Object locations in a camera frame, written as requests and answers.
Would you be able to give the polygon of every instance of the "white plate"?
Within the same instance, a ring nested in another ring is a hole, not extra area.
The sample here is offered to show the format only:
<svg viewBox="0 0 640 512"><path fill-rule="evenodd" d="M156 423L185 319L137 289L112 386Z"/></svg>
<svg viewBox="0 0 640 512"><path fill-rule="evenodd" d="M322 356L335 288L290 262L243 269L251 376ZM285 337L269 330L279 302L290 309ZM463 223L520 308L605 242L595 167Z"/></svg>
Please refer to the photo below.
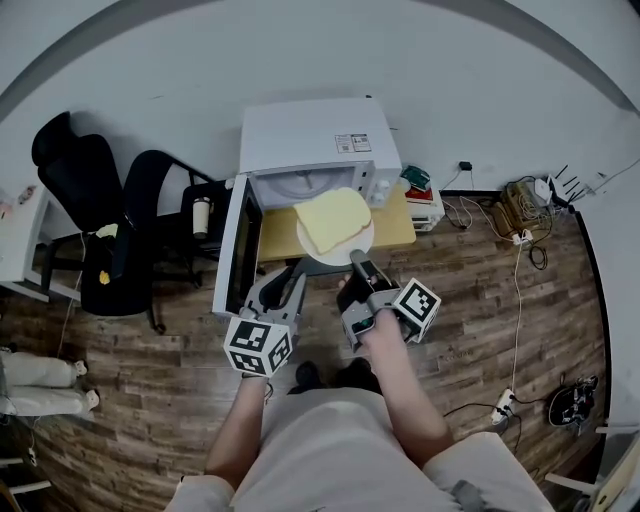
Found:
<svg viewBox="0 0 640 512"><path fill-rule="evenodd" d="M353 238L350 238L346 242L336 245L333 249L325 254L318 254L313 242L307 235L307 230L298 221L296 226L296 232L298 234L298 240L300 245L314 260L324 263L325 265L331 265L334 267L342 267L344 265L351 265L351 258L349 255L351 251L360 249L365 254L373 245L373 219L364 230L358 233Z"/></svg>

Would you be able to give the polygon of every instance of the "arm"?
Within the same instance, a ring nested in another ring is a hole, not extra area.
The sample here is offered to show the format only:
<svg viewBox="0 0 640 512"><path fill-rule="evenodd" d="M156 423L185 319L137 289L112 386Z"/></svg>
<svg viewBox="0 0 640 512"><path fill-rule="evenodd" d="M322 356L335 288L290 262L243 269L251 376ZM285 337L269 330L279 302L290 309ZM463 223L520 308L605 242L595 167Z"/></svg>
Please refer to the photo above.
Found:
<svg viewBox="0 0 640 512"><path fill-rule="evenodd" d="M242 379L231 411L207 456L205 475L215 475L238 489L258 456L267 379Z"/></svg>
<svg viewBox="0 0 640 512"><path fill-rule="evenodd" d="M454 444L442 415L422 389L395 315L383 309L376 325L361 336L391 418L393 433L407 456L420 468Z"/></svg>

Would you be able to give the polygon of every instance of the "white pants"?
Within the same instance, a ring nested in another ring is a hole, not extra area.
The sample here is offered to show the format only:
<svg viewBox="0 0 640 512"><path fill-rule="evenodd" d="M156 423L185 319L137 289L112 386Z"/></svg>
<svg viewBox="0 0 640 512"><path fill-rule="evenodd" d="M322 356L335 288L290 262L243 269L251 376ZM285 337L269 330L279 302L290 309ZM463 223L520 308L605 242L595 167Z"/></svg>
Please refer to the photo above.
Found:
<svg viewBox="0 0 640 512"><path fill-rule="evenodd" d="M0 413L13 416L80 414L89 410L84 393L69 388L76 382L75 365L26 352L0 352L7 396L0 398Z"/></svg>

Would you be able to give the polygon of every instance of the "microwave door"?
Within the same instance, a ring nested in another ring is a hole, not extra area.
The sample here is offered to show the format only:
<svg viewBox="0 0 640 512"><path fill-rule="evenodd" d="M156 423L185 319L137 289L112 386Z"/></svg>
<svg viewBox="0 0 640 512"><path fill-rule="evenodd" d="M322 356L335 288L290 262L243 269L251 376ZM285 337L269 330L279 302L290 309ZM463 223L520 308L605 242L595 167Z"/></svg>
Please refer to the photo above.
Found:
<svg viewBox="0 0 640 512"><path fill-rule="evenodd" d="M214 313L236 316L244 305L255 280L262 218L262 210L247 175L238 175L222 235L213 292Z"/></svg>

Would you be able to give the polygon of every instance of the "hand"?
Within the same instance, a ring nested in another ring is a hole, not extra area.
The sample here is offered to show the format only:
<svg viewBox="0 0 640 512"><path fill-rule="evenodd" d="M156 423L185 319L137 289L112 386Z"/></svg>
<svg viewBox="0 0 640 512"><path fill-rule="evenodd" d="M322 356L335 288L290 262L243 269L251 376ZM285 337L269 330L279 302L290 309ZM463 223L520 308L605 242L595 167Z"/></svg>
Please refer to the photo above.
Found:
<svg viewBox="0 0 640 512"><path fill-rule="evenodd" d="M350 277L349 274L344 276L344 279L338 283L338 287L342 289ZM400 332L400 324L391 309L378 311L373 328L360 334L358 339L369 352L371 352L372 347L405 347L402 333Z"/></svg>

